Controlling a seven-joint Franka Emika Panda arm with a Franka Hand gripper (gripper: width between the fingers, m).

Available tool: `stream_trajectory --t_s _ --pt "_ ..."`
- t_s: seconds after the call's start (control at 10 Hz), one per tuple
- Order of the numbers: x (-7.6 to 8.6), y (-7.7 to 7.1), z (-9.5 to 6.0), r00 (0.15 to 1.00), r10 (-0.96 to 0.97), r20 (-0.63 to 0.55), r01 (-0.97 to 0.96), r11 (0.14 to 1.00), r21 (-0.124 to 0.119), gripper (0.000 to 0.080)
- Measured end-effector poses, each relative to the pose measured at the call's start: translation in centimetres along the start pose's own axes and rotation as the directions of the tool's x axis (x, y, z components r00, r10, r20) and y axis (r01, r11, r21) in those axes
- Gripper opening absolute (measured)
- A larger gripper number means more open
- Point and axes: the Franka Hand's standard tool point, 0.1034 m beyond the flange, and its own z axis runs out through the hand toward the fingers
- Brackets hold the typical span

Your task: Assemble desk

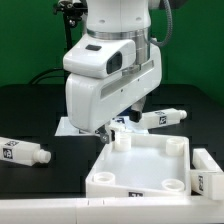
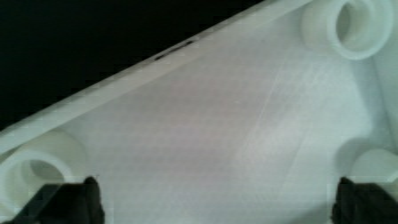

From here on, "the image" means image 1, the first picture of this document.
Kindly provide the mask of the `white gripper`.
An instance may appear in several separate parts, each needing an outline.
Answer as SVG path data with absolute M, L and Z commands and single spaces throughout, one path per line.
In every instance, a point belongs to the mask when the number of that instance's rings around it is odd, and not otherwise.
M 70 74 L 66 83 L 70 123 L 90 133 L 99 128 L 101 142 L 109 144 L 115 140 L 115 132 L 103 125 L 112 118 L 131 106 L 129 119 L 139 122 L 145 104 L 140 99 L 157 88 L 162 77 L 160 49 L 150 47 L 150 59 L 136 73 L 119 71 L 105 79 Z

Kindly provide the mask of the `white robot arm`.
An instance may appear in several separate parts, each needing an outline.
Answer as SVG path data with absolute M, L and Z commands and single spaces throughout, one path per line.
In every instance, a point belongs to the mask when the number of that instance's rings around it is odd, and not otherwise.
M 86 33 L 63 58 L 74 127 L 108 144 L 117 115 L 129 109 L 133 121 L 142 119 L 146 95 L 161 82 L 160 48 L 172 35 L 172 11 L 187 1 L 86 0 Z

